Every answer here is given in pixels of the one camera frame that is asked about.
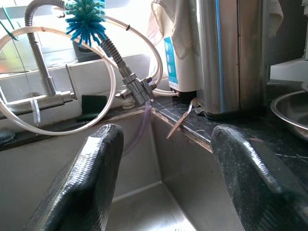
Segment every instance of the towel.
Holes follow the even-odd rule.
[[[269,37],[275,37],[283,21],[283,12],[278,0],[269,2]]]
[[[269,0],[269,37],[276,35],[283,21],[283,13],[278,0]],[[171,22],[171,38],[175,53],[184,59],[192,48],[188,0],[152,0],[152,14],[149,19],[147,37],[157,45]]]

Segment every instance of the white tubing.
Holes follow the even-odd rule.
[[[112,18],[110,16],[107,16],[105,15],[104,18],[112,21],[114,23],[114,25],[117,25],[121,28],[128,28],[129,25],[115,19],[115,18]],[[155,46],[149,41],[149,39],[144,36],[142,33],[140,33],[138,30],[134,29],[133,27],[129,26],[129,31],[133,32],[135,35],[139,36],[141,39],[143,39],[146,44],[151,48],[155,58],[156,58],[156,61],[157,61],[157,67],[156,67],[156,71],[154,73],[154,75],[152,76],[152,78],[154,78],[158,71],[159,71],[159,76],[157,78],[157,80],[155,81],[155,84],[158,85],[159,82],[161,81],[162,77],[163,77],[163,62],[162,62],[162,59],[157,51],[157,49],[155,48]],[[156,95],[161,95],[161,96],[177,96],[178,94],[177,93],[174,93],[173,91],[166,91],[166,90],[160,90],[160,89],[155,89],[153,90],[154,94]]]
[[[33,33],[33,32],[38,32],[38,31],[43,31],[43,32],[52,32],[52,33],[56,33],[59,35],[63,35],[66,37],[70,37],[68,35],[66,35],[65,32],[62,32],[60,30],[57,29],[53,29],[53,28],[48,28],[48,27],[38,27],[38,26],[27,26],[24,28],[20,28],[17,29],[15,31],[12,32],[12,34],[16,37],[22,34],[27,34],[27,33]],[[9,42],[11,41],[11,37],[9,35],[5,35],[4,37],[2,37],[0,39],[0,52],[3,50],[3,47]],[[95,53],[97,53],[99,56],[101,56],[102,58],[105,59],[105,64],[107,66],[107,70],[109,72],[110,75],[110,84],[111,84],[111,90],[110,90],[110,94],[109,94],[109,98],[107,101],[106,106],[104,107],[104,109],[99,113],[99,115],[93,119],[91,122],[87,123],[86,125],[77,128],[75,130],[71,130],[71,131],[63,131],[63,132],[54,132],[54,131],[45,131],[39,128],[36,128],[28,123],[26,123],[25,121],[21,120],[20,118],[18,118],[7,106],[6,104],[3,102],[3,100],[0,98],[0,110],[2,111],[2,113],[8,118],[10,119],[12,122],[14,122],[15,124],[17,124],[18,126],[32,131],[34,133],[38,133],[38,134],[42,134],[42,135],[50,135],[50,136],[61,136],[61,135],[69,135],[69,134],[73,134],[73,133],[77,133],[80,131],[83,131],[91,126],[93,126],[94,124],[96,124],[97,122],[99,122],[108,112],[108,110],[110,109],[114,98],[115,98],[115,94],[116,94],[116,77],[115,77],[115,73],[114,70],[112,68],[113,65],[116,66],[116,64],[114,62],[112,62],[111,60],[108,61],[108,59],[106,59],[106,55],[104,52],[99,51],[96,48],[93,47],[89,47],[88,45],[84,44],[83,45],[85,47],[87,47],[88,49],[94,51]]]

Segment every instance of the stainless steel sink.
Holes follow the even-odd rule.
[[[142,114],[113,123],[125,143]],[[122,158],[107,231],[243,231],[212,153],[153,115],[136,148]],[[0,230],[25,225],[53,178],[97,127],[0,152]]]

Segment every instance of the window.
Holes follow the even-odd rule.
[[[6,6],[11,6],[6,9],[8,15],[11,17],[13,27],[16,29],[19,28],[19,26],[25,26],[24,12],[26,5],[31,1],[6,0],[5,2]],[[107,0],[106,14],[125,22],[126,24],[130,24],[132,27],[145,34],[150,15],[150,0]],[[57,16],[59,15],[62,15],[62,13],[53,10],[53,7],[51,6],[40,7],[35,14],[34,24],[55,27],[65,31],[67,23],[65,22],[65,18],[58,18]],[[11,24],[5,17],[3,9],[0,9],[0,19],[8,30],[13,30]],[[105,23],[105,27],[106,34],[113,41],[122,56],[146,53],[149,50],[147,45],[132,33],[110,23]],[[5,30],[0,26],[0,37],[5,34]],[[47,67],[64,65],[67,62],[74,62],[77,60],[73,44],[69,39],[50,33],[37,33],[37,36]],[[15,42],[15,44],[10,42],[3,52],[0,53],[1,72],[23,71],[20,59],[29,64],[27,65],[27,68],[25,67],[26,69],[32,70],[35,68],[35,60],[31,50],[24,52],[21,49],[17,52],[16,47],[25,47],[28,51],[30,46],[25,35],[20,36],[19,41]]]

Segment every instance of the metal bowl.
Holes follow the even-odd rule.
[[[308,141],[308,93],[297,91],[280,96],[270,108],[293,134]]]

